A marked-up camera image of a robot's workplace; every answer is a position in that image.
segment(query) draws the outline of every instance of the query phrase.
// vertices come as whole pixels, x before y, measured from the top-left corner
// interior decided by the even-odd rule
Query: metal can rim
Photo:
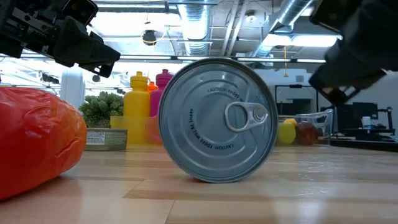
[[[277,128],[278,128],[278,114],[277,114],[277,108],[276,108],[276,104],[274,101],[274,98],[272,97],[271,91],[269,90],[267,84],[265,83],[265,81],[251,68],[249,68],[248,66],[239,63],[235,60],[231,60],[231,59],[227,59],[227,58],[205,58],[205,59],[201,59],[198,60],[196,62],[193,62],[185,67],[183,67],[181,70],[179,70],[171,79],[171,81],[169,81],[169,83],[167,84],[168,87],[172,86],[182,75],[184,75],[185,73],[187,73],[188,71],[194,69],[195,67],[199,67],[202,65],[206,65],[206,64],[227,64],[230,65],[232,67],[236,67],[237,69],[242,70],[245,74],[249,75],[254,82],[260,87],[260,89],[262,90],[263,94],[266,96],[267,102],[269,103],[269,108],[270,108],[270,116],[269,119],[271,120],[271,136],[270,136],[270,141],[268,142],[268,146],[269,150],[268,151],[264,151],[263,155],[258,159],[258,161],[252,166],[250,167],[250,169],[248,169],[246,172],[239,174],[239,177],[234,176],[234,177],[229,177],[226,179],[211,179],[211,178],[206,178],[206,177],[202,177],[199,174],[196,174],[195,172],[192,172],[191,169],[189,169],[188,167],[183,166],[181,163],[179,163],[175,157],[173,156],[173,154],[168,150],[167,147],[167,141],[165,141],[164,138],[164,131],[168,131],[168,129],[166,130],[162,130],[162,127],[164,127],[162,125],[163,122],[163,110],[164,110],[164,99],[166,99],[170,88],[166,88],[163,92],[162,95],[162,99],[160,101],[160,106],[159,106],[159,130],[160,130],[160,136],[162,138],[162,142],[163,145],[167,151],[167,154],[170,156],[170,158],[174,161],[174,163],[176,163],[176,165],[183,171],[185,171],[187,174],[191,175],[192,177],[195,177],[199,180],[202,180],[204,182],[209,182],[209,183],[215,183],[215,184],[221,184],[221,183],[229,183],[229,182],[237,182],[239,180],[245,179],[246,177],[249,177],[252,173],[254,173],[255,171],[257,171],[264,163],[265,161],[268,159],[269,155],[271,154],[274,146],[275,146],[275,142],[276,142],[276,136],[277,136]]]

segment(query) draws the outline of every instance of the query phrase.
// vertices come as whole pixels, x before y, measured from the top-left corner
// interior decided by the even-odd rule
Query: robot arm
[[[309,79],[332,104],[372,86],[385,75],[382,69],[398,70],[397,0],[322,0],[310,21],[343,37]]]
[[[20,58],[29,49],[108,78],[120,53],[87,34],[97,12],[91,0],[0,0],[0,54]]]

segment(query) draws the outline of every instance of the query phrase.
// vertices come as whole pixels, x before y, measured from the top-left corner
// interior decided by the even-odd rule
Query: small can
[[[277,109],[264,81],[229,59],[206,58],[177,72],[159,108],[160,135],[172,160],[211,183],[235,182],[267,159]]]

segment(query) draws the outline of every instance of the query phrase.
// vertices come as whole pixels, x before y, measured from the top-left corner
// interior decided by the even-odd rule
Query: pull ring
[[[228,111],[232,106],[240,106],[246,111],[246,124],[243,128],[235,128],[229,123]],[[232,102],[224,111],[225,123],[234,132],[242,132],[264,124],[269,116],[268,110],[259,103]]]

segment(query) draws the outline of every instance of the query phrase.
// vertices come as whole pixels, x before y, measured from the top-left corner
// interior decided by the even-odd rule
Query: green plant
[[[111,116],[123,115],[123,97],[102,91],[99,96],[86,96],[79,110],[89,128],[110,128]]]

